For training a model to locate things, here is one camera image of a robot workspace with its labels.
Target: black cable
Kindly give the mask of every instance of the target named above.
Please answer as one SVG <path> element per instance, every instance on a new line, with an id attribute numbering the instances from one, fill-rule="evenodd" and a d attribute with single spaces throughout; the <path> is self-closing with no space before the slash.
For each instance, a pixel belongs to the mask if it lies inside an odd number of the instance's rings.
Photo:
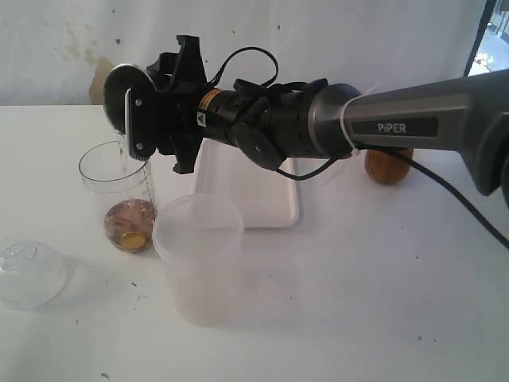
<path id="1" fill-rule="evenodd" d="M 440 175 L 437 175 L 433 171 L 425 168 L 423 165 L 417 163 L 416 161 L 407 158 L 405 155 L 399 153 L 398 151 L 380 149 L 375 147 L 370 147 L 371 150 L 377 150 L 381 153 L 385 153 L 390 155 L 391 157 L 397 158 L 402 162 L 414 167 L 416 170 L 420 171 L 427 177 L 433 179 L 436 183 L 447 189 L 481 224 L 488 232 L 490 232 L 495 239 L 497 239 L 506 249 L 509 250 L 509 240 L 502 235 L 494 226 L 491 224 L 481 213 L 480 211 L 462 194 L 458 191 L 453 185 L 451 185 L 448 181 L 446 181 Z"/>
<path id="2" fill-rule="evenodd" d="M 220 70 L 216 73 L 216 75 L 214 76 L 214 78 L 212 78 L 208 83 L 212 86 L 217 86 L 217 84 L 221 81 L 221 77 L 223 76 L 223 73 L 224 73 L 224 69 L 226 69 L 226 66 L 228 65 L 228 62 L 230 62 L 230 60 L 235 57 L 236 55 L 238 55 L 239 53 L 242 53 L 242 52 L 246 52 L 248 50 L 254 50 L 256 52 L 261 52 L 263 54 L 265 54 L 267 57 L 270 58 L 270 60 L 272 60 L 272 62 L 274 63 L 274 67 L 276 68 L 276 74 L 274 74 L 274 76 L 264 82 L 262 85 L 262 87 L 266 88 L 267 86 L 271 85 L 277 78 L 278 78 L 278 74 L 279 74 L 279 64 L 278 64 L 278 60 L 276 60 L 276 57 L 274 57 L 272 55 L 271 52 L 268 52 L 266 51 L 265 49 L 262 49 L 262 48 L 259 48 L 258 46 L 246 46 L 244 48 L 241 48 L 239 50 L 235 50 L 225 61 L 224 63 L 221 65 L 221 68 Z"/>
<path id="3" fill-rule="evenodd" d="M 319 173 L 323 173 L 328 169 L 330 166 L 336 162 L 337 159 L 329 159 L 326 163 L 324 163 L 322 166 L 318 167 L 316 170 L 314 170 L 311 173 L 307 173 L 306 175 L 293 175 L 292 173 L 286 173 L 283 170 L 277 169 L 276 173 L 279 173 L 283 177 L 287 177 L 289 179 L 292 179 L 293 181 L 307 181 L 308 179 L 311 179 L 312 177 L 317 176 Z"/>

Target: white table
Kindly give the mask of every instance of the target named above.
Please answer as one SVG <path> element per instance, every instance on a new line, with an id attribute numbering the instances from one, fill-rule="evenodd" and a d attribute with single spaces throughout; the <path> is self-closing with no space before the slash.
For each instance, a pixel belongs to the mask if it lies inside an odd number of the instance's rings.
<path id="1" fill-rule="evenodd" d="M 0 232 L 74 263 L 46 306 L 0 307 L 2 382 L 507 380 L 509 253 L 421 174 L 382 187 L 355 158 L 301 184 L 294 228 L 246 235 L 243 316 L 203 329 L 177 316 L 153 251 L 101 232 L 77 162 L 113 137 L 101 107 L 0 107 Z M 509 233 L 500 191 L 478 195 L 458 155 L 416 158 Z M 161 204 L 192 190 L 173 163 L 153 158 Z"/>

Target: transparent cup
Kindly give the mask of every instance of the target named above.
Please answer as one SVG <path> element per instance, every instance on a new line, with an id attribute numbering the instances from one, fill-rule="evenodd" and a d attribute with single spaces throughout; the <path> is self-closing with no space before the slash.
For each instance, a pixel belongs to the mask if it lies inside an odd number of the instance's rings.
<path id="1" fill-rule="evenodd" d="M 150 248 L 157 215 L 150 163 L 134 160 L 112 141 L 85 153 L 79 169 L 109 241 L 129 253 Z"/>
<path id="2" fill-rule="evenodd" d="M 163 259 L 173 301 L 183 318 L 210 326 L 236 312 L 243 232 L 239 210 L 212 195 L 183 197 L 159 212 L 153 244 Z"/>
<path id="3" fill-rule="evenodd" d="M 12 310 L 31 310 L 55 297 L 68 266 L 47 244 L 24 236 L 0 241 L 0 300 Z"/>

